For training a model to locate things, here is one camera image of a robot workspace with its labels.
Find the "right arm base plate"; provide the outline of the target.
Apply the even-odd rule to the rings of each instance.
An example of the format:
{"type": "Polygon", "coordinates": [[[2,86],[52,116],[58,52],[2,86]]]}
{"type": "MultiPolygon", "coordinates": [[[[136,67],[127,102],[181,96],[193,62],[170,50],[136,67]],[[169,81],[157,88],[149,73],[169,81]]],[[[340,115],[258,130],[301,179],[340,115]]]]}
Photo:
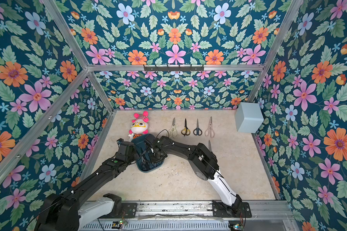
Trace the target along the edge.
{"type": "Polygon", "coordinates": [[[251,218],[250,205],[239,199],[229,206],[221,201],[212,201],[213,216],[220,218],[251,218]]]}

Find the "pink handled scissors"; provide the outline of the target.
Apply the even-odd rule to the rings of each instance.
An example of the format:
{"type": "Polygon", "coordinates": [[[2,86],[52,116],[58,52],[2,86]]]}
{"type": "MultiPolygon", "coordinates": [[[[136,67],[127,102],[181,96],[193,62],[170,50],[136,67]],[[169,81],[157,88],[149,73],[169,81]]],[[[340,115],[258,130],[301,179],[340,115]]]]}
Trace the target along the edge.
{"type": "Polygon", "coordinates": [[[205,131],[205,136],[210,137],[210,138],[215,137],[215,131],[213,129],[213,118],[212,117],[210,117],[210,119],[209,119],[208,128],[205,131]]]}

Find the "yellow black scissors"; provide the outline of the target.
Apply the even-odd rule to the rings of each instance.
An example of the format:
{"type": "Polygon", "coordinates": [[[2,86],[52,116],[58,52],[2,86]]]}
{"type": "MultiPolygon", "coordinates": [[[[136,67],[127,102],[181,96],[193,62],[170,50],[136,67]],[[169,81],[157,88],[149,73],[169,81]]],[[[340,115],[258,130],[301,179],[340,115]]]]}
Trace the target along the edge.
{"type": "Polygon", "coordinates": [[[189,136],[191,134],[191,131],[188,128],[187,119],[185,119],[185,121],[184,121],[184,128],[182,129],[181,134],[183,136],[189,136]]]}

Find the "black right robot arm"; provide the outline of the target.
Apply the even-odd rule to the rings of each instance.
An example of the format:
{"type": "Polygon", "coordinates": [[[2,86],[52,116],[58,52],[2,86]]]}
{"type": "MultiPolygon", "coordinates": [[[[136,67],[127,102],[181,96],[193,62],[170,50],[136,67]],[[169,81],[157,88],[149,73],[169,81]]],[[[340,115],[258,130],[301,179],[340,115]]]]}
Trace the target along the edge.
{"type": "Polygon", "coordinates": [[[216,155],[203,143],[188,145],[166,136],[156,138],[152,134],[145,137],[144,143],[152,162],[164,160],[169,154],[187,160],[196,176],[208,181],[215,189],[223,205],[234,211],[239,210],[241,197],[231,189],[221,174],[216,155]]]}

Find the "teal plastic storage box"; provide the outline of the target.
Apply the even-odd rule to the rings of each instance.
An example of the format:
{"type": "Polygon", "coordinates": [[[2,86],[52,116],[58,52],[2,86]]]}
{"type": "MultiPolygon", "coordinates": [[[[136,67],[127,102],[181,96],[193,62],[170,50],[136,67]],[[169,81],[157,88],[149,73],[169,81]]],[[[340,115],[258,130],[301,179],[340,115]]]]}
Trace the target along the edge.
{"type": "Polygon", "coordinates": [[[132,140],[138,155],[136,160],[137,167],[144,173],[153,171],[164,163],[164,159],[156,159],[157,156],[154,155],[152,148],[146,144],[146,138],[155,138],[155,136],[144,134],[132,140]]]}

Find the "small black scissors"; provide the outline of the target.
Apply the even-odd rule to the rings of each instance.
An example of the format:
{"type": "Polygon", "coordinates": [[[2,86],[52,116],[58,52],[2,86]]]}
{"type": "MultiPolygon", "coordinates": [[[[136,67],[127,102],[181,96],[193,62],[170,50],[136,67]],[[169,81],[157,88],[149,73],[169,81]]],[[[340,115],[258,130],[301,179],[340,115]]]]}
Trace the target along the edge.
{"type": "Polygon", "coordinates": [[[199,127],[199,120],[197,119],[196,128],[194,129],[193,134],[194,134],[195,136],[201,136],[202,133],[203,133],[203,132],[202,132],[202,130],[201,130],[200,127],[199,127]]]}

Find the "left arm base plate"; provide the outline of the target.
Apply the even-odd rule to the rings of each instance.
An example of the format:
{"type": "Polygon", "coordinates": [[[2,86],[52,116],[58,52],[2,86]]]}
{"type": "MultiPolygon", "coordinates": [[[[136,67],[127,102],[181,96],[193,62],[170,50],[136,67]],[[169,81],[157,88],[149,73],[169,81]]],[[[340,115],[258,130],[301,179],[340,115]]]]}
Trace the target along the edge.
{"type": "Polygon", "coordinates": [[[112,209],[112,212],[103,216],[103,218],[134,218],[137,213],[137,203],[119,203],[112,209]]]}

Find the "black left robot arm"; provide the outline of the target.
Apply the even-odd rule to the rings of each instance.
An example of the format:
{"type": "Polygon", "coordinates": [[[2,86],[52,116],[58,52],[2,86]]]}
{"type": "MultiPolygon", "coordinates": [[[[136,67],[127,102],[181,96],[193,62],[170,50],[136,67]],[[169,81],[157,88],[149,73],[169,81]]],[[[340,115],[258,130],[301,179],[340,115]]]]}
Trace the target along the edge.
{"type": "Polygon", "coordinates": [[[34,229],[78,231],[102,216],[121,215],[122,199],[117,195],[108,193],[90,204],[86,204],[86,201],[102,186],[125,171],[137,158],[136,146],[132,142],[121,142],[115,156],[104,161],[86,179],[64,193],[47,197],[34,229]]]}

